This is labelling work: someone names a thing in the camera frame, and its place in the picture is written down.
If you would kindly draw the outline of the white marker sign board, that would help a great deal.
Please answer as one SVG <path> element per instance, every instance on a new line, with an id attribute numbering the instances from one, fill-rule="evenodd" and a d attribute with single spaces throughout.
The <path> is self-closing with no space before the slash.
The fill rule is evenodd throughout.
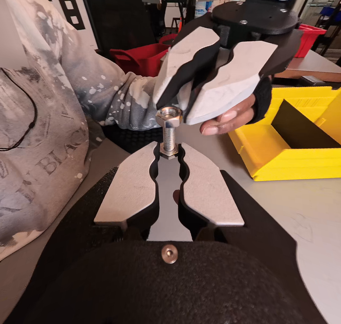
<path id="1" fill-rule="evenodd" d="M 93 30 L 92 19 L 88 13 L 86 0 L 49 0 L 59 11 L 62 17 L 78 30 L 81 37 L 98 50 L 99 44 L 96 32 Z"/>

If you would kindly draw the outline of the silver hex nut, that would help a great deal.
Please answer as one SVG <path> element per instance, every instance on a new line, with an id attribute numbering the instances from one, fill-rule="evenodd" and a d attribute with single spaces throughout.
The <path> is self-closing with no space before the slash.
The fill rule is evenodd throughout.
<path id="1" fill-rule="evenodd" d="M 160 156 L 167 159 L 167 160 L 171 160 L 175 157 L 177 157 L 178 155 L 178 144 L 175 143 L 175 148 L 172 151 L 166 151 L 164 148 L 164 143 L 160 143 Z"/>

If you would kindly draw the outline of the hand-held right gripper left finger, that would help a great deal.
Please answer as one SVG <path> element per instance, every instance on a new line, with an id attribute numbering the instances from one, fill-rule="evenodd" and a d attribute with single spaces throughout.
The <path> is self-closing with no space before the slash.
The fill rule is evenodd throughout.
<path id="1" fill-rule="evenodd" d="M 158 176 L 160 145 L 156 141 L 127 157 L 117 169 L 94 218 L 96 225 L 151 228 L 159 217 Z"/>

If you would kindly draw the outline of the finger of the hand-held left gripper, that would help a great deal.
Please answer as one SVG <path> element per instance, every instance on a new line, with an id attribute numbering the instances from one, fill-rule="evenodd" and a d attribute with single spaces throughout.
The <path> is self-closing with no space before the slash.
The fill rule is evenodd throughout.
<path id="1" fill-rule="evenodd" d="M 265 41 L 238 43 L 232 59 L 200 87 L 185 116 L 187 125 L 215 118 L 248 98 L 260 81 L 259 73 L 278 45 Z"/>
<path id="2" fill-rule="evenodd" d="M 192 83 L 199 71 L 208 69 L 208 77 L 200 78 L 199 83 L 207 83 L 216 76 L 221 68 L 220 38 L 209 28 L 198 27 L 186 35 L 169 50 L 152 95 L 153 106 L 159 110 L 167 106 L 179 95 L 178 103 L 182 110 L 187 108 Z"/>

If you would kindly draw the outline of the black drawstring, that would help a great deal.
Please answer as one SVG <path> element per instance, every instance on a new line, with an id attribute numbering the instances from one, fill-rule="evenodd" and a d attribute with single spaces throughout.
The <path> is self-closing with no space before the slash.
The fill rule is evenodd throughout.
<path id="1" fill-rule="evenodd" d="M 30 122 L 30 124 L 28 125 L 27 130 L 25 131 L 25 133 L 21 136 L 21 138 L 15 143 L 13 144 L 11 147 L 8 148 L 0 148 L 1 152 L 8 152 L 11 151 L 13 149 L 18 148 L 21 143 L 23 142 L 23 140 L 25 139 L 25 137 L 31 132 L 31 130 L 35 127 L 36 125 L 36 121 L 37 121 L 37 116 L 38 116 L 38 111 L 37 111 L 37 106 L 36 103 L 34 102 L 34 100 L 32 99 L 32 97 L 21 87 L 19 86 L 11 77 L 10 75 L 3 69 L 1 68 L 2 72 L 5 74 L 5 76 L 16 86 L 18 87 L 22 92 L 24 92 L 24 94 L 28 97 L 28 99 L 31 101 L 32 107 L 33 107 L 33 111 L 34 111 L 34 115 L 33 115 L 33 119 Z"/>

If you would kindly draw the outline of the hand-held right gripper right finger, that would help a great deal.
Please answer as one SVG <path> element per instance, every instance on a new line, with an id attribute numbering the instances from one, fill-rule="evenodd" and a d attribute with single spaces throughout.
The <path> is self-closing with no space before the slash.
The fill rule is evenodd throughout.
<path id="1" fill-rule="evenodd" d="M 245 222 L 219 167 L 186 143 L 179 144 L 178 218 L 198 236 L 202 228 L 243 227 Z"/>

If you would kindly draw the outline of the red plastic bin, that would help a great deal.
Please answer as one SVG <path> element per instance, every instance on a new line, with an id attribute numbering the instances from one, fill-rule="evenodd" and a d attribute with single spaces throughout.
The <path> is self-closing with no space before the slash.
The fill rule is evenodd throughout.
<path id="1" fill-rule="evenodd" d="M 110 49 L 115 63 L 127 74 L 133 72 L 144 77 L 156 77 L 161 67 L 161 58 L 168 52 L 169 45 L 150 44 L 129 50 Z"/>
<path id="2" fill-rule="evenodd" d="M 303 31 L 303 34 L 301 37 L 299 49 L 294 57 L 304 58 L 308 54 L 309 50 L 312 48 L 318 36 L 324 35 L 327 30 L 306 24 L 301 24 L 298 29 Z"/>

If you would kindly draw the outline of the black mesh office chair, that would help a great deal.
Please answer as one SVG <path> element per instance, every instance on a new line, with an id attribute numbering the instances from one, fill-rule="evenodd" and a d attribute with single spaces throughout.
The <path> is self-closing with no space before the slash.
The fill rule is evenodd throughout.
<path id="1" fill-rule="evenodd" d="M 156 43 L 142 0 L 86 0 L 100 54 Z"/>

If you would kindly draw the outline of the person's left forearm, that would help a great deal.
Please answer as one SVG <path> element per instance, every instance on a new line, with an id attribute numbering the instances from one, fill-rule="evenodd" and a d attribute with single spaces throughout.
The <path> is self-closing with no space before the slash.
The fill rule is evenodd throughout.
<path id="1" fill-rule="evenodd" d="M 145 131 L 161 126 L 156 122 L 156 103 L 165 74 L 143 77 L 124 71 L 94 53 L 80 65 L 74 91 L 84 113 L 101 126 Z"/>

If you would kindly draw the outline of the person's grey printed sweatshirt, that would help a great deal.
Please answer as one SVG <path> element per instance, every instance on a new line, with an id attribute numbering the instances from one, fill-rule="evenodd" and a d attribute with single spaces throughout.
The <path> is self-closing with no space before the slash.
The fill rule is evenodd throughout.
<path id="1" fill-rule="evenodd" d="M 5 2 L 28 63 L 3 69 L 32 97 L 38 116 L 18 148 L 1 152 L 1 261 L 53 223 L 103 140 L 74 91 L 80 65 L 95 50 L 48 0 Z M 33 115 L 31 101 L 1 70 L 1 148 L 21 138 Z"/>

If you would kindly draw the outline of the person's left hand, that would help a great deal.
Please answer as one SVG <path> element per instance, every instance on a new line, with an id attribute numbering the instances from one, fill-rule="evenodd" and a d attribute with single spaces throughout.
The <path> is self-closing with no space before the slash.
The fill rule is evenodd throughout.
<path id="1" fill-rule="evenodd" d="M 271 104 L 273 78 L 274 75 L 263 78 L 245 100 L 216 118 L 203 122 L 200 133 L 205 136 L 226 134 L 262 120 Z"/>

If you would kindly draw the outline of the yellow plastic bin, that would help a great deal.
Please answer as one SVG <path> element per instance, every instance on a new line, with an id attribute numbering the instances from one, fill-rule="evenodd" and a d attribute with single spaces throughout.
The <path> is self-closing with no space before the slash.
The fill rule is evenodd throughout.
<path id="1" fill-rule="evenodd" d="M 340 178 L 340 89 L 272 90 L 265 117 L 229 133 L 254 181 Z"/>

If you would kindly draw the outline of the silver hex bolt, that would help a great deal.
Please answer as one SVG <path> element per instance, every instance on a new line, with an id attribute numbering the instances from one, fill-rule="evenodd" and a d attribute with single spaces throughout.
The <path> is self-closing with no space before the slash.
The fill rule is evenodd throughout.
<path id="1" fill-rule="evenodd" d="M 163 142 L 166 151 L 172 151 L 176 143 L 176 128 L 182 121 L 182 110 L 167 106 L 156 113 L 156 122 L 163 128 Z"/>

